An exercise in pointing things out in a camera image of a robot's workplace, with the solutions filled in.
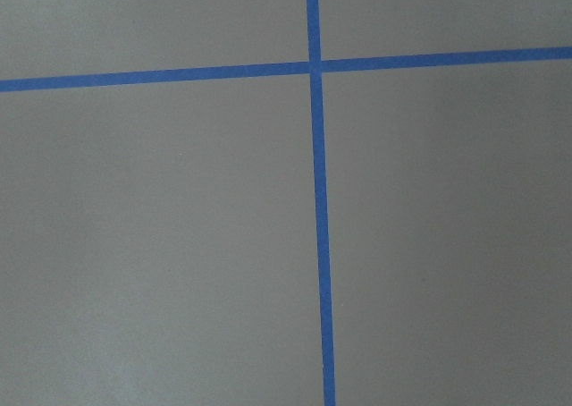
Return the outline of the blue tape grid lines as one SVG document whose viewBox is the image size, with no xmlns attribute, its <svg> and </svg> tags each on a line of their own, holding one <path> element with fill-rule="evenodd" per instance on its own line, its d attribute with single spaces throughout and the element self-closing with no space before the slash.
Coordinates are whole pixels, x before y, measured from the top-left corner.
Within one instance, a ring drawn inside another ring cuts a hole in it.
<svg viewBox="0 0 572 406">
<path fill-rule="evenodd" d="M 478 50 L 452 53 L 385 55 L 375 57 L 324 59 L 321 46 L 320 1 L 306 0 L 306 61 L 286 63 L 253 63 L 217 65 L 181 69 L 136 72 L 107 72 L 80 75 L 49 76 L 2 80 L 4 93 L 51 89 L 86 89 L 150 83 L 189 82 L 197 80 L 230 80 L 288 75 L 309 78 L 317 274 L 321 330 L 321 356 L 324 404 L 336 399 L 335 341 L 332 315 L 332 277 L 326 174 L 326 138 L 324 128 L 323 76 L 326 73 L 384 71 L 477 65 L 569 60 L 570 47 L 531 47 L 500 50 Z"/>
</svg>

